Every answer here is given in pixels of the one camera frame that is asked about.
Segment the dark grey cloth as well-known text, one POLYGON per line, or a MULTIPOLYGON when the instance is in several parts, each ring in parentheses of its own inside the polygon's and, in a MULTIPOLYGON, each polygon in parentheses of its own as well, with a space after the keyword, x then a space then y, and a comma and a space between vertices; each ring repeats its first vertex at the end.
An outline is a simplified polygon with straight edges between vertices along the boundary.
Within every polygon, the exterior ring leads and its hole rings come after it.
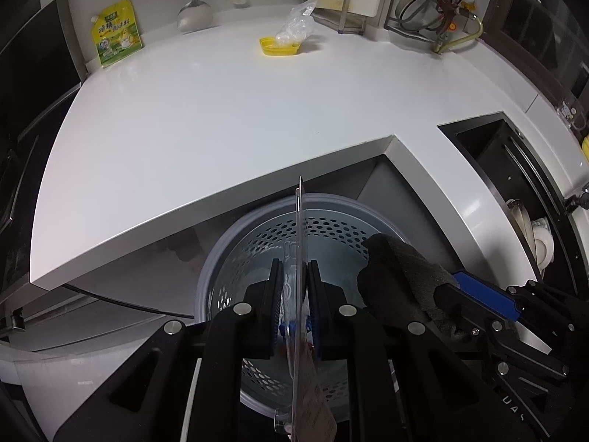
POLYGON ((465 336, 434 301, 439 286, 456 286, 452 274, 399 238, 377 234, 363 245, 368 263, 357 276, 357 289, 376 320, 394 327, 414 321, 431 323, 452 342, 465 336))

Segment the pink paper receipt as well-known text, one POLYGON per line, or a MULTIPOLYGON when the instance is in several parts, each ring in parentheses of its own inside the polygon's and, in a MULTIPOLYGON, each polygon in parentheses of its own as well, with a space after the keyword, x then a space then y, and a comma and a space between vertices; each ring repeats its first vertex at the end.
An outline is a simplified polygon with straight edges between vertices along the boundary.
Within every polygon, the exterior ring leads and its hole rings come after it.
POLYGON ((307 251, 304 188, 294 191, 294 239, 283 245, 282 326, 292 379, 289 413, 275 418, 292 441, 332 441, 336 422, 325 400, 307 341, 307 251))

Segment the yellow plastic lid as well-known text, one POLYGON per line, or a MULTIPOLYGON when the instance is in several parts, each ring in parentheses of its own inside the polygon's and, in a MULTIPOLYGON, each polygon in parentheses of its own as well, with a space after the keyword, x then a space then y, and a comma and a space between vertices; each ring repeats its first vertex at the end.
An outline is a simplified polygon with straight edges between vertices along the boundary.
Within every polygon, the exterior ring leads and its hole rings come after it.
POLYGON ((274 37, 262 37, 258 43, 260 44, 262 53, 265 56, 272 57, 286 57, 294 56, 300 51, 300 43, 293 44, 279 44, 274 37))

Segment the clear plastic bag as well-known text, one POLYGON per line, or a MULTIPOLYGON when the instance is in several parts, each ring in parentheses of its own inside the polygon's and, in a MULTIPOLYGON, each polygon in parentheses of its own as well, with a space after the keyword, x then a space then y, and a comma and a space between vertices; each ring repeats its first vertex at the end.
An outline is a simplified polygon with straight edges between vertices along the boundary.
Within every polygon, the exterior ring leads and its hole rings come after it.
POLYGON ((297 4, 290 10, 286 22, 275 34, 275 45, 286 47, 300 45, 314 32, 315 0, 307 0, 297 4))

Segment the grey perforated trash basket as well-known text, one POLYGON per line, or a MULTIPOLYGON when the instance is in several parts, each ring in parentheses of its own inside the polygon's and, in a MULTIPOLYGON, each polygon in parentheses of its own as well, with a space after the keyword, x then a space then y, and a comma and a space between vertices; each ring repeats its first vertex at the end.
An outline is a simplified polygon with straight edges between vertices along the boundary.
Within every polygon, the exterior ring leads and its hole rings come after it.
POLYGON ((362 306, 356 278, 368 261, 364 241, 375 234, 404 237, 383 215, 335 194, 306 194, 303 222, 297 220, 298 215, 294 197, 244 215, 211 249, 197 284, 195 317, 203 322, 243 301, 247 288, 267 280, 273 262, 281 263, 285 283, 275 355, 241 364, 241 402, 266 417, 275 416, 292 402, 284 315, 293 309, 297 264, 315 260, 323 281, 341 287, 349 304, 362 306))

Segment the dishes in sink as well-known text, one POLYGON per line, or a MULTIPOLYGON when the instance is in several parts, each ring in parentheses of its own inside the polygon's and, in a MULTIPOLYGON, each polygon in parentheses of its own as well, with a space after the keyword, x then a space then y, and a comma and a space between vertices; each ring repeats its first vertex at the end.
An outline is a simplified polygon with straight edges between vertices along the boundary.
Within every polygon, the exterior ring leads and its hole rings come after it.
POLYGON ((508 200, 507 208, 517 222, 532 256, 534 256, 538 269, 543 273, 553 262, 555 253, 555 242, 547 218, 532 220, 520 200, 508 200))

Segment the glass mug on sill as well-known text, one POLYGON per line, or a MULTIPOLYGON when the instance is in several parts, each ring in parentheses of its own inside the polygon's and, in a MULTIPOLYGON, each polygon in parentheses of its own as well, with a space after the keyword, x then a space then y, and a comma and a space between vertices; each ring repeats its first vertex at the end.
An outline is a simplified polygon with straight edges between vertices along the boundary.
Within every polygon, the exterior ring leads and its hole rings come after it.
POLYGON ((573 95, 568 95, 562 99, 556 108, 560 119, 564 124, 573 127, 579 117, 578 101, 573 95))

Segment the steel lid rack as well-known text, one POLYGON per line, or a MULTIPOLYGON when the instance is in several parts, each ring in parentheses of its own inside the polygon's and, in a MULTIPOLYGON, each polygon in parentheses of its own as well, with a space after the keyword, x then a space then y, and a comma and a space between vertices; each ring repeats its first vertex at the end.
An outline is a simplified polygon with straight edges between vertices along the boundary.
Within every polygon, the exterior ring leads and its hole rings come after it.
POLYGON ((392 0, 385 28, 400 36, 436 43, 450 30, 460 0, 392 0))

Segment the steel cutting board rack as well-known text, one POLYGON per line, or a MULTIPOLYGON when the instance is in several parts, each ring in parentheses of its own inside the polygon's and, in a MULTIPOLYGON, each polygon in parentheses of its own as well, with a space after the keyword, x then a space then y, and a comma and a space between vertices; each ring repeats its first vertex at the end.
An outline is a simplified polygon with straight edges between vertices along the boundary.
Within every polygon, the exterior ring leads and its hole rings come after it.
POLYGON ((314 10, 314 20, 338 34, 352 34, 362 36, 366 31, 365 16, 349 11, 349 1, 342 0, 338 9, 318 8, 314 10))

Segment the grey spatula ladle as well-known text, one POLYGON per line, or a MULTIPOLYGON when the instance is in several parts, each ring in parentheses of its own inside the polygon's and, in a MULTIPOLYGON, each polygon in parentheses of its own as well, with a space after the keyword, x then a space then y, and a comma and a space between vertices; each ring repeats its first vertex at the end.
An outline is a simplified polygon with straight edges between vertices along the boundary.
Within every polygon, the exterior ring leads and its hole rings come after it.
POLYGON ((202 0, 190 0, 177 15, 177 28, 182 34, 193 33, 213 25, 213 10, 202 0))

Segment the yellow green seasoning pouch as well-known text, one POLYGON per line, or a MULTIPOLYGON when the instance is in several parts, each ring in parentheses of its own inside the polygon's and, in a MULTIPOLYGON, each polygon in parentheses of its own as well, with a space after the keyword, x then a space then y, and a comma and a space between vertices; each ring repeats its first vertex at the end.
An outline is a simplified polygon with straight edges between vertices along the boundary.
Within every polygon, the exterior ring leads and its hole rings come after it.
POLYGON ((106 7, 92 18, 92 23, 92 40, 103 68, 143 48, 131 0, 106 7))

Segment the dark window frame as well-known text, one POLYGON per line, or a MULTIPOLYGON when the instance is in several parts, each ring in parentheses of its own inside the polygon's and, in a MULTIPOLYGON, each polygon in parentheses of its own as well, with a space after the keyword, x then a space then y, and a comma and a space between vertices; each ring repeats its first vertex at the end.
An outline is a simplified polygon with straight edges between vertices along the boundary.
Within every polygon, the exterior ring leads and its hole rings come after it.
POLYGON ((553 104, 588 107, 588 0, 490 0, 483 41, 553 104))

